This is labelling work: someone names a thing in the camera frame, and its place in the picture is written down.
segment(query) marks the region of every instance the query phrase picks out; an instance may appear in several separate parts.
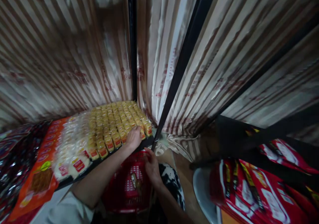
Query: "red plastic basket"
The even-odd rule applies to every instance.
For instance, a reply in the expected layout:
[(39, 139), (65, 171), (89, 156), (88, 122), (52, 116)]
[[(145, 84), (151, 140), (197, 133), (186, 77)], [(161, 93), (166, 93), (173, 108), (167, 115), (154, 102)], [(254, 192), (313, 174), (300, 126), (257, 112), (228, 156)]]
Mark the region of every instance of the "red plastic basket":
[[(131, 154), (112, 177), (102, 196), (106, 211), (132, 213), (148, 209), (151, 183), (145, 171), (144, 153), (145, 151), (140, 151)], [(132, 173), (141, 182), (141, 195), (133, 186)]]

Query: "snack packet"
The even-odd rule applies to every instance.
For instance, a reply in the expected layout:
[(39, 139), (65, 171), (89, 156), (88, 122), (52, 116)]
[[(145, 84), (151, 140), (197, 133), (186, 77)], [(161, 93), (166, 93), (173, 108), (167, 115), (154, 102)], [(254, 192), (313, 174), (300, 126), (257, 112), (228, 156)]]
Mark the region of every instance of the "snack packet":
[(20, 190), (18, 201), (9, 217), (9, 221), (15, 220), (51, 200), (55, 189), (58, 187), (52, 169), (53, 156), (58, 145), (58, 137), (66, 121), (67, 118), (52, 122), (51, 126), (58, 125), (58, 128), (55, 132), (46, 134), (39, 149), (37, 161)]

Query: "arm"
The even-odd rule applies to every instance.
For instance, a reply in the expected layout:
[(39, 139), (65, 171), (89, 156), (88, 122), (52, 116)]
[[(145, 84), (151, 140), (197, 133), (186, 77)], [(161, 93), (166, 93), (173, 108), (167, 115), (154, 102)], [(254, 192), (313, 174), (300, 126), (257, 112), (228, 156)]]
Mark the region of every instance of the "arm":
[(91, 209), (96, 206), (113, 174), (121, 163), (140, 145), (140, 130), (141, 127), (135, 126), (127, 135), (126, 145), (103, 161), (79, 182), (73, 190), (77, 199)]
[(146, 173), (157, 193), (159, 202), (169, 223), (193, 224), (189, 216), (180, 208), (172, 194), (165, 187), (160, 177), (159, 163), (155, 154), (145, 148), (147, 155), (144, 156)]

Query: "white sleeve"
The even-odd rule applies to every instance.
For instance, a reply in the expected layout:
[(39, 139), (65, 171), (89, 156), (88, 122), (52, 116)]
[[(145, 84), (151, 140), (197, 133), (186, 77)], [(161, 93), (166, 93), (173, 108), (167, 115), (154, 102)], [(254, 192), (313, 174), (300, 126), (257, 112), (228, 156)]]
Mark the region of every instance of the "white sleeve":
[(90, 224), (93, 219), (94, 210), (91, 210), (80, 202), (72, 192), (52, 208), (45, 220), (45, 224), (68, 224), (81, 223)]

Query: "human hand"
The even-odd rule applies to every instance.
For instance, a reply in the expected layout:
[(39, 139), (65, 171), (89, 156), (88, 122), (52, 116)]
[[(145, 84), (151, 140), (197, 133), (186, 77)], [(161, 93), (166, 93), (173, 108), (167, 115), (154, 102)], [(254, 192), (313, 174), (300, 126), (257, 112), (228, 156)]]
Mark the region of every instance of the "human hand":
[(135, 126), (126, 137), (126, 146), (131, 147), (134, 151), (141, 141), (141, 126)]
[(149, 148), (144, 148), (146, 153), (144, 154), (145, 170), (155, 189), (160, 188), (163, 185), (162, 178), (160, 177), (159, 163), (155, 154)]

